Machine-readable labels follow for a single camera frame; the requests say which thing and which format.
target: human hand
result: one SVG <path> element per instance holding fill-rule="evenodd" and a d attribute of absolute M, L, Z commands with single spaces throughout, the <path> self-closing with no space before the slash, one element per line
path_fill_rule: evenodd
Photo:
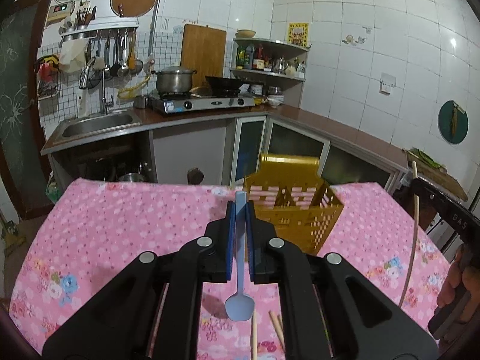
<path fill-rule="evenodd" d="M 462 254 L 463 245 L 457 250 L 455 261 L 448 270 L 447 278 L 445 279 L 442 289 L 437 297 L 437 305 L 438 307 L 444 307 L 445 305 L 452 303 L 455 298 L 455 288 L 463 282 L 467 291 L 471 293 L 471 299 L 465 306 L 465 309 L 460 316 L 460 321 L 468 322 L 480 304 L 480 271 L 469 266 L 465 268 L 462 273 L 459 268 Z"/>

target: stainless steel sink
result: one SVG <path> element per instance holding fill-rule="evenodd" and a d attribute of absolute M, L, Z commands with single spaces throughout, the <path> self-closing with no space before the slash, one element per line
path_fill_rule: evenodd
<path fill-rule="evenodd" d="M 140 118 L 131 110 L 114 111 L 107 115 L 93 115 L 84 119 L 67 121 L 60 136 L 65 140 L 87 137 L 136 126 L 140 122 Z"/>

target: brown door frame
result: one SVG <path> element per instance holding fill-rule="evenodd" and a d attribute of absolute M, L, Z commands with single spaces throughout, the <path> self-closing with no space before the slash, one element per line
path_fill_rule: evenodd
<path fill-rule="evenodd" d="M 42 45 L 43 27 L 47 17 L 47 12 L 50 7 L 50 1 L 51 0 L 18 0 L 10 6 L 9 12 L 6 15 L 7 17 L 24 8 L 37 4 L 37 12 L 35 13 L 30 37 L 30 48 L 28 51 L 27 93 L 28 98 L 34 100 L 34 103 L 30 107 L 30 122 L 32 125 L 33 138 L 35 140 L 35 144 L 37 145 L 38 159 L 40 161 L 40 166 L 42 167 L 42 172 L 46 181 L 49 179 L 51 168 L 47 156 L 40 155 L 40 150 L 45 144 L 45 135 L 42 126 L 40 126 L 40 115 L 38 114 L 37 77 L 35 74 L 34 65 L 35 61 L 37 60 L 37 50 Z M 18 192 L 17 188 L 15 187 L 14 180 L 11 177 L 1 143 L 0 149 L 0 176 L 2 177 L 5 189 L 10 197 L 11 202 L 13 203 L 13 206 L 15 207 L 15 210 L 18 213 L 18 216 L 21 219 L 26 220 L 48 214 L 53 208 L 52 204 L 33 209 L 27 209 L 25 207 L 20 192 Z"/>

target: table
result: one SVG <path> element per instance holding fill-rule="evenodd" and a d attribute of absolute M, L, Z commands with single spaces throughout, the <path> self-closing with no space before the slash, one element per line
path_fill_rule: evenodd
<path fill-rule="evenodd" d="M 335 251 L 399 302 L 410 257 L 413 220 L 377 184 L 335 187 L 345 207 L 319 255 Z M 45 340 L 113 276 L 145 250 L 177 251 L 223 218 L 227 187 L 75 180 L 35 237 L 15 283 L 10 316 L 41 352 Z M 426 328 L 448 263 L 423 231 L 403 310 Z M 224 302 L 235 281 L 203 286 L 197 359 L 250 358 L 250 322 L 232 322 Z M 245 290 L 256 302 L 258 357 L 285 356 L 268 311 L 280 312 L 277 285 Z"/>

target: blue gripper pad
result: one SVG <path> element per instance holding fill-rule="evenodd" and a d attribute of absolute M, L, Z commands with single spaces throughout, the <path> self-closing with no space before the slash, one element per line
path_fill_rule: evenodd
<path fill-rule="evenodd" d="M 248 271 L 250 273 L 250 281 L 254 281 L 255 278 L 255 261 L 254 261 L 254 234 L 251 228 L 251 205 L 245 205 L 245 222 L 247 231 L 247 253 L 248 253 Z"/>
<path fill-rule="evenodd" d="M 229 238 L 226 243 L 226 280 L 229 281 L 232 279 L 232 266 L 233 266 L 233 255 L 235 247 L 235 202 L 232 202 L 232 207 L 230 210 L 229 218 Z"/>

